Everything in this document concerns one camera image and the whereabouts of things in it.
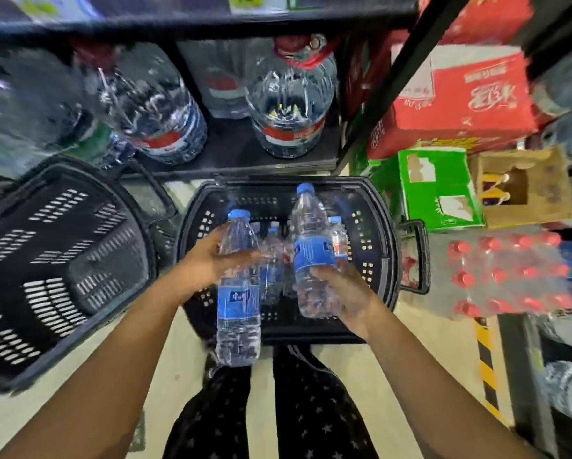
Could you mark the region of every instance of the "basket handle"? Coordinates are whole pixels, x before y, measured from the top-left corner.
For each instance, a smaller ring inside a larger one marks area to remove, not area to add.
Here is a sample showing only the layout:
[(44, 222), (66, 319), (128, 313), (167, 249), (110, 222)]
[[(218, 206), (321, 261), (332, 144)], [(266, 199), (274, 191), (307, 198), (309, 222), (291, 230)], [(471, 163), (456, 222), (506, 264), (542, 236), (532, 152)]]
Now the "basket handle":
[(141, 175), (144, 179), (146, 179), (147, 183), (149, 183), (149, 185), (154, 190), (154, 193), (156, 193), (156, 196), (159, 198), (160, 202), (165, 207), (164, 214), (155, 217), (143, 215), (142, 217), (146, 224), (152, 225), (154, 223), (157, 223), (165, 219), (171, 219), (178, 213), (178, 209), (175, 207), (175, 204), (171, 196), (169, 196), (169, 194), (165, 191), (165, 188), (160, 184), (160, 182), (156, 180), (156, 178), (149, 172), (149, 170), (143, 167), (139, 163), (139, 161), (131, 159), (123, 164), (119, 164), (118, 166), (114, 167), (111, 170), (108, 170), (108, 173), (114, 180), (118, 180), (120, 176), (122, 176), (122, 173), (127, 169), (132, 169), (133, 171), (136, 171), (139, 175)]
[(400, 285), (401, 290), (411, 291), (419, 295), (426, 295), (430, 290), (430, 247), (429, 235), (426, 225), (421, 219), (408, 220), (397, 225), (399, 230), (413, 230), (416, 235), (416, 245), (418, 247), (418, 270), (420, 280), (418, 287)]

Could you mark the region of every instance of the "pants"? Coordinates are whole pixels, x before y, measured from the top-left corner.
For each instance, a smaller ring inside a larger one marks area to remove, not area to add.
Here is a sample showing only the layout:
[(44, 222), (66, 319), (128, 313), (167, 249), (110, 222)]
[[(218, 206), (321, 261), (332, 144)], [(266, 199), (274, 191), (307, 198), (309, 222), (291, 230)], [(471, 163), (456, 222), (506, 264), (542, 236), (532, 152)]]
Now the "pants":
[[(222, 367), (184, 407), (163, 459), (247, 459), (250, 367)], [(282, 459), (376, 459), (343, 383), (309, 347), (280, 347), (273, 359), (277, 443)]]

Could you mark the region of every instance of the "green cardboard box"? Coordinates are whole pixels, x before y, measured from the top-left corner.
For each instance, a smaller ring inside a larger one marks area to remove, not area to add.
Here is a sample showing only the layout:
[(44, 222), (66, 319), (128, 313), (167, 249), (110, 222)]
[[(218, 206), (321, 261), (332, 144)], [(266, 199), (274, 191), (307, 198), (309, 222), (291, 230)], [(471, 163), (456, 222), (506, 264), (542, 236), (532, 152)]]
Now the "green cardboard box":
[(353, 162), (353, 175), (371, 179), (397, 223), (422, 219), (429, 231), (484, 225), (463, 148), (409, 149), (383, 161), (357, 154)]

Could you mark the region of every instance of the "yellow and black warning tape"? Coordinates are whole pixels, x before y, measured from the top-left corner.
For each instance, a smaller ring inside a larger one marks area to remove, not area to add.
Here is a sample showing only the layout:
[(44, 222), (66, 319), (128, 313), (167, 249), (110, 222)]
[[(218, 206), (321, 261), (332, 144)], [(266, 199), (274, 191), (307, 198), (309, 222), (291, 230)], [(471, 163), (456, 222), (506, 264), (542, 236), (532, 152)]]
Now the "yellow and black warning tape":
[(480, 352), (480, 373), (486, 394), (486, 408), (501, 422), (505, 423), (498, 406), (498, 385), (492, 365), (492, 340), (486, 319), (475, 319), (475, 331)]

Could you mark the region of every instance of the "tiled floor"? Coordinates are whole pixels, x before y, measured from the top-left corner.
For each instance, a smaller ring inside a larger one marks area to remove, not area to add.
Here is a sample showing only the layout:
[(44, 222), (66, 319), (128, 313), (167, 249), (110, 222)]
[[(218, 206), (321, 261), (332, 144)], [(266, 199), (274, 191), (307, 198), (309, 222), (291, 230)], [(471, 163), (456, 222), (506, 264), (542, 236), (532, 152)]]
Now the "tiled floor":
[[(194, 189), (172, 184), (172, 193), (185, 205)], [(402, 293), (397, 316), (418, 336), (441, 364), (480, 402), (484, 389), (479, 370), (476, 334), (472, 321), (452, 322), (411, 306), (412, 296)], [(432, 294), (427, 299), (439, 299)], [(47, 373), (36, 386), (15, 397), (0, 397), (0, 448), (87, 358), (115, 323), (101, 329)], [(510, 400), (504, 376), (496, 322), (490, 322), (493, 361), (498, 377), (499, 404), (506, 422), (511, 420)], [(277, 458), (275, 395), (271, 351), (267, 349), (252, 373), (247, 405), (247, 429), (251, 459)], [(421, 458), (411, 429), (373, 354), (366, 345), (314, 348), (347, 386), (360, 410), (380, 457)], [(169, 431), (180, 410), (201, 387), (205, 354), (183, 311), (178, 311), (156, 369), (145, 403), (146, 447), (130, 453), (130, 459), (162, 456)]]

